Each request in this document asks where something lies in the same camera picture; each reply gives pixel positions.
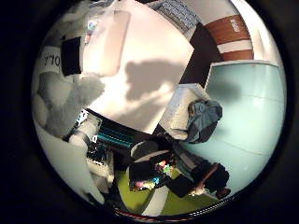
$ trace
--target green rug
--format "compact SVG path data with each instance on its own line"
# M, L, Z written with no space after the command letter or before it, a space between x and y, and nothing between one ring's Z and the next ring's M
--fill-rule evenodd
M132 192L129 190L129 178L125 172L117 171L115 173L118 187L121 193L122 200L128 210L135 214L141 214L147 207L153 190L141 190L139 192ZM185 196L179 198L173 192L169 191L162 216L172 216L184 213L190 213L204 207L208 207L218 200L206 195L200 196Z

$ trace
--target white table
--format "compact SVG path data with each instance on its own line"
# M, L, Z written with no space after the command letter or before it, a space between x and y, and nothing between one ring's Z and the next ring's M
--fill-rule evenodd
M169 21L134 0L122 0L129 25L118 73L102 77L105 92L90 109L144 133L152 133L192 56L193 47Z

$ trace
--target white wall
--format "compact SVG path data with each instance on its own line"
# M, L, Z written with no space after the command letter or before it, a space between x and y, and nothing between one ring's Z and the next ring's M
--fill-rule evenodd
M238 14L234 5L228 0L181 0L190 7L206 25L218 19Z

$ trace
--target orange stripe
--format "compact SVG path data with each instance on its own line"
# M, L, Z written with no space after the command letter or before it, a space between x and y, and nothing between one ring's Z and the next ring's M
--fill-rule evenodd
M225 17L206 25L217 45L237 40L250 40L249 32L240 15Z

